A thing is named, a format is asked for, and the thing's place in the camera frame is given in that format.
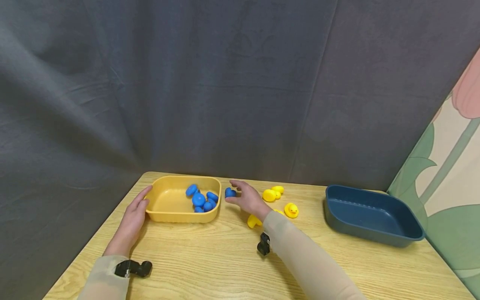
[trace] blue tray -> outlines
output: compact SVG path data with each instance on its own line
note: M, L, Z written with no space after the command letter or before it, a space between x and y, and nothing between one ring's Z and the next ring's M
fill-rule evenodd
M338 232L396 247L425 237L415 215L399 199L341 185L326 190L325 219Z

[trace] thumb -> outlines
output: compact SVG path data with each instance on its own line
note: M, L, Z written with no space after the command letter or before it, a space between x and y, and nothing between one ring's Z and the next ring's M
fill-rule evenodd
M227 197L225 198L225 201L227 201L228 203L239 205L238 203L239 199L237 197Z
M138 204L136 210L145 212L145 210L147 209L147 205L148 205L149 203L150 203L150 200L148 200L148 199L143 199L143 200L141 200L140 203Z

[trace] blue plastic piece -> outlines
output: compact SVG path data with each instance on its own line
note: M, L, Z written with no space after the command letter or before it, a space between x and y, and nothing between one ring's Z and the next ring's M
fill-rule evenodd
M193 206L203 207L205 204L205 196L203 196L199 192L193 194L192 203L193 203Z
M210 199L210 198L207 198L207 201L208 201L208 202L210 202L210 203L212 204L212 209L214 209L214 208L215 208L215 206L216 206L216 203L215 203L215 201L213 201L213 200L212 200L212 199Z
M218 201L218 196L212 192L207 192L207 198L212 199L213 201L215 201L215 203L217 203Z
M187 188L187 190L185 191L185 194L190 197L192 196L193 194L195 194L196 192L198 191L198 188L197 188L197 185L196 184L192 184L191 186L189 186Z
M341 185L325 193L325 219L338 232L396 247L425 237L410 208L395 197Z
M209 212L213 209L213 205L211 202L206 202L204 205L204 212Z
M232 188L225 189L225 198L237 196L237 191L232 190Z

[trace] plastic tray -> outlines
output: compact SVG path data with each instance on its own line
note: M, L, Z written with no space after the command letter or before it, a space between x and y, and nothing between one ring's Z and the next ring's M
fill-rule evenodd
M326 189L325 219L336 231L396 247L425 237L417 218L399 199L341 185Z
M196 184L203 195L212 192L218 195L214 209L206 213L193 212L191 197L186 189ZM150 199L146 212L155 222L207 223L218 212L221 201L222 184L218 179L204 176L165 176L153 183L153 189L147 194Z

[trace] yellow rubber duck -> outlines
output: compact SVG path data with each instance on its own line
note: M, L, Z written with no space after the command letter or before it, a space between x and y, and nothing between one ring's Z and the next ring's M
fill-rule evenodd
M276 186L272 187L271 190L279 192L280 194L283 194L283 192L285 191L285 189L281 185L276 185Z
M292 219L298 217L299 215L299 208L293 203L287 204L283 210L285 215Z
M248 227L253 228L255 227L255 225L261 226L262 222L254 215L250 215L250 217L248 217L248 220L247 220L247 225Z
M278 212L279 214L282 214L282 215L285 215L282 211L278 210L278 209L274 209L276 212Z
M262 198L267 202L273 202L276 199L276 192L274 190L265 190Z

